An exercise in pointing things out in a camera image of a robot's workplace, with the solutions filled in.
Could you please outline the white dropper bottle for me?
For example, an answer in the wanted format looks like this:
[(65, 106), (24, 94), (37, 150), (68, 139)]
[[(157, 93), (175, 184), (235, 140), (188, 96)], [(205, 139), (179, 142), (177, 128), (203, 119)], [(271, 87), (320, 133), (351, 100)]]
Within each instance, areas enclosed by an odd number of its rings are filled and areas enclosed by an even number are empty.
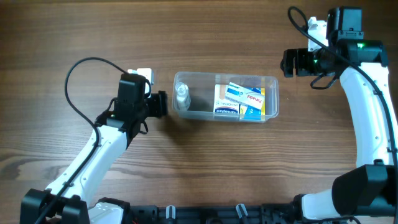
[(178, 82), (175, 86), (175, 91), (179, 110), (187, 111), (191, 103), (188, 86), (182, 82)]

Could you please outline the white Hansaplast plaster box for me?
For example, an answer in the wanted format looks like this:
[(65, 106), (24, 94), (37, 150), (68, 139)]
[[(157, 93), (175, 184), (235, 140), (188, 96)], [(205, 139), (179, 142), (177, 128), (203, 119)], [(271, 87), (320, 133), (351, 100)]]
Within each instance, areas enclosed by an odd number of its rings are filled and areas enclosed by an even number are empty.
[(239, 114), (239, 103), (226, 98), (227, 85), (216, 84), (214, 94), (214, 113)]

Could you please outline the white Panadol box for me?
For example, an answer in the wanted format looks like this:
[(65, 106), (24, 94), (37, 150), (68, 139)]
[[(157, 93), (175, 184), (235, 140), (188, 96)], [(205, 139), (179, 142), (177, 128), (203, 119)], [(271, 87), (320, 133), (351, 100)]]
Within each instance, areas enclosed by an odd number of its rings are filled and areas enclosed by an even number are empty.
[(251, 106), (260, 110), (264, 104), (265, 96), (256, 91), (230, 82), (225, 93), (225, 98), (241, 105)]

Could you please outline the blue VapoDrops box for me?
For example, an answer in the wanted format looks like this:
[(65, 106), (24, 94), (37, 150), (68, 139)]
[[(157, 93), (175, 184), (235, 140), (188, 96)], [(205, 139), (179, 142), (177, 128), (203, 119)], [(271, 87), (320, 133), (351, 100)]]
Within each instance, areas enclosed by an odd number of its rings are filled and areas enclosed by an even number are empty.
[(252, 106), (239, 106), (239, 119), (241, 121), (265, 121), (263, 116), (265, 115), (266, 109), (265, 104), (262, 105), (262, 108), (259, 110), (257, 108), (253, 108)]

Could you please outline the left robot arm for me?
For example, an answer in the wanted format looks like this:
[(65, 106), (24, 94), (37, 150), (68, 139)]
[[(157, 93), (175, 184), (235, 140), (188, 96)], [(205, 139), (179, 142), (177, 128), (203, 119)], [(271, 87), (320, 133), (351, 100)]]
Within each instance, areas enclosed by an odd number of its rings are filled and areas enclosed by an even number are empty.
[(30, 189), (21, 203), (21, 223), (129, 223), (128, 202), (102, 198), (93, 208), (99, 184), (114, 161), (142, 130), (146, 118), (167, 115), (167, 94), (146, 92), (150, 81), (123, 73), (117, 97), (91, 125), (93, 134), (63, 174), (45, 190)]

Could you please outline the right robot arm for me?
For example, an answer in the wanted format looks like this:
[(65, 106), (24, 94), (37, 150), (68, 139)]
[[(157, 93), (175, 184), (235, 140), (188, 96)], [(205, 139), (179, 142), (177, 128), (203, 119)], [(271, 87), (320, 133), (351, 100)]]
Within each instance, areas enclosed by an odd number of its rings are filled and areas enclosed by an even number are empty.
[(280, 63), (284, 76), (330, 77), (348, 99), (356, 138), (356, 167), (328, 190), (298, 195), (290, 204), (293, 222), (397, 216), (397, 118), (389, 91), (389, 60), (380, 40), (367, 40), (362, 10), (341, 6), (328, 17), (304, 20), (297, 30), (307, 48), (288, 49)]

